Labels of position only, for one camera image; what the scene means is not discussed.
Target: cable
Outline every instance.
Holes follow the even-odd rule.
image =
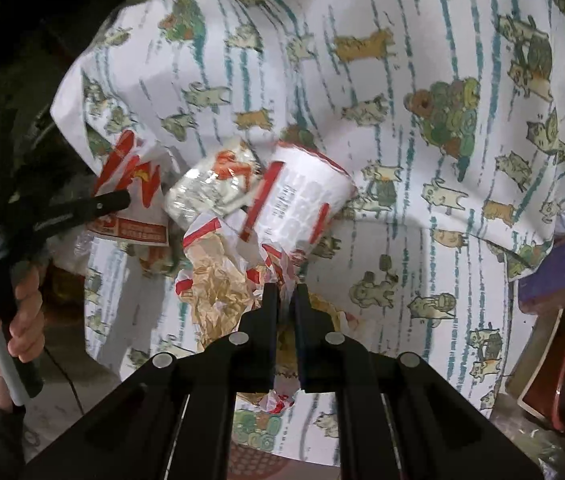
[[[80,415],[85,415],[85,410],[83,410],[82,404],[80,402],[80,399],[78,398],[78,393],[76,391],[76,387],[74,386],[74,383],[72,382],[71,379],[69,379],[69,376],[67,375],[67,372],[62,368],[62,366],[60,366],[58,364],[58,361],[56,361],[56,359],[54,359],[53,355],[51,355],[51,352],[49,352],[49,350],[47,349],[47,347],[45,346],[44,348],[45,354],[47,354],[49,356],[49,359],[51,359],[51,362],[54,363],[56,365],[56,368],[58,368],[58,370],[60,370],[60,373],[63,374],[63,377],[67,380],[67,382],[69,383],[69,386],[71,387],[71,391],[74,394],[74,398],[76,399],[76,404],[78,405],[78,409],[80,410]]]

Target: patterned tablecloth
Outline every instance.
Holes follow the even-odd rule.
[[[129,0],[52,109],[95,173],[121,131],[182,173],[237,133],[317,149],[358,195],[309,264],[310,290],[375,320],[373,351],[421,354],[485,415],[509,281],[551,249],[565,209],[565,0]],[[195,349],[173,279],[98,240],[86,344],[125,377]],[[336,464],[334,397],[282,415],[236,405],[233,438]]]

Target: white paper cup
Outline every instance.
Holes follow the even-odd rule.
[[[354,190],[349,174],[322,153],[279,142],[241,238],[275,242],[299,264]]]

